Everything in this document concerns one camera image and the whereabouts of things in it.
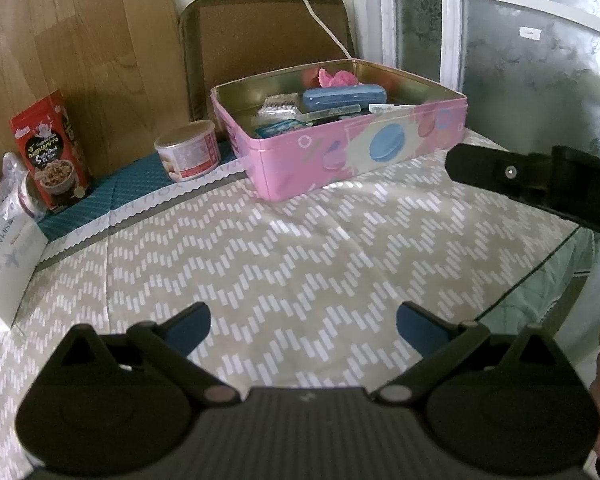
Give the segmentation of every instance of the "clear plastic bag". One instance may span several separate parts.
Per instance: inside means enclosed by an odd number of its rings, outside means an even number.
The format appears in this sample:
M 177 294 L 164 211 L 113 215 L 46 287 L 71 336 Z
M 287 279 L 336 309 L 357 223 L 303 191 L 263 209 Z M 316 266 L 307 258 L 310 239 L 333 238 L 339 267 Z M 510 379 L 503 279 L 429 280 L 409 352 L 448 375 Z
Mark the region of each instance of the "clear plastic bag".
M 30 185 L 27 167 L 15 153 L 2 158 L 0 179 L 0 218 L 9 219 L 25 214 L 38 221 L 46 214 L 46 206 Z

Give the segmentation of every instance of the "patterned bedsheet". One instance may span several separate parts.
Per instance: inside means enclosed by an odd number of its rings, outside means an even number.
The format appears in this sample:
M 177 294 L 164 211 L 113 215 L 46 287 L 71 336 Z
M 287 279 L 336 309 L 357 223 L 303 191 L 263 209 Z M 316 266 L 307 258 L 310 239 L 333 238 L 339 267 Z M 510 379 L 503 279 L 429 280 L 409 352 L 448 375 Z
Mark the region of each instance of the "patterned bedsheet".
M 471 134 L 468 142 L 492 145 Z M 30 470 L 16 409 L 72 324 L 119 333 L 206 301 L 191 359 L 254 384 L 377 388 L 420 357 L 395 329 L 413 300 L 452 322 L 480 317 L 576 231 L 548 213 L 448 179 L 445 152 L 285 203 L 248 180 L 111 230 L 34 275 L 0 335 L 0 479 Z

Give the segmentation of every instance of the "brown chair back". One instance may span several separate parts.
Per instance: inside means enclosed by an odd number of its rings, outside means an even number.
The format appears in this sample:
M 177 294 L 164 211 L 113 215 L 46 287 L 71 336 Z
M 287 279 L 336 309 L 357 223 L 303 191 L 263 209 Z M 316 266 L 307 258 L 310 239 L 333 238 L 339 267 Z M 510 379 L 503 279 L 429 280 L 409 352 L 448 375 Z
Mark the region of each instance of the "brown chair back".
M 309 0 L 353 56 L 342 0 Z M 302 0 L 196 0 L 180 17 L 189 113 L 213 119 L 209 95 L 222 83 L 345 55 Z

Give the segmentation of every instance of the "pink tin box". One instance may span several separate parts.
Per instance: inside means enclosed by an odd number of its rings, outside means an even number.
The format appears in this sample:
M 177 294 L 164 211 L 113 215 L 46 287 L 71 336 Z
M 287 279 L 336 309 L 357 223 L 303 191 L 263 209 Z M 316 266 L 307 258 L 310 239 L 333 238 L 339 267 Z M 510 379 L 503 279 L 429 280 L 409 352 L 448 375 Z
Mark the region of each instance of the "pink tin box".
M 252 117 L 271 95 L 318 87 L 318 70 L 353 72 L 361 83 L 379 84 L 389 103 L 414 108 L 352 117 L 287 132 L 270 139 L 254 134 Z M 466 97 L 420 76 L 359 59 L 296 66 L 212 89 L 218 122 L 265 200 L 307 193 L 437 148 L 464 137 Z

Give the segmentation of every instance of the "metal rivet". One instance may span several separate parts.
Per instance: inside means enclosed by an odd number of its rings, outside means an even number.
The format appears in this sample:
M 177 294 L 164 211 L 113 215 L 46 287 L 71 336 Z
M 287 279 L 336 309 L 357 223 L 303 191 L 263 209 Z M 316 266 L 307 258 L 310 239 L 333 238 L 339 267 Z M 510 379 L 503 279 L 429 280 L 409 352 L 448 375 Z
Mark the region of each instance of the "metal rivet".
M 402 386 L 401 384 L 392 384 L 391 386 L 385 386 L 380 390 L 381 399 L 386 402 L 391 402 L 392 404 L 407 402 L 407 400 L 411 399 L 412 395 L 413 392 L 411 389 Z
M 234 400 L 237 394 L 238 392 L 230 386 L 209 386 L 205 390 L 205 399 L 209 402 L 224 404 Z

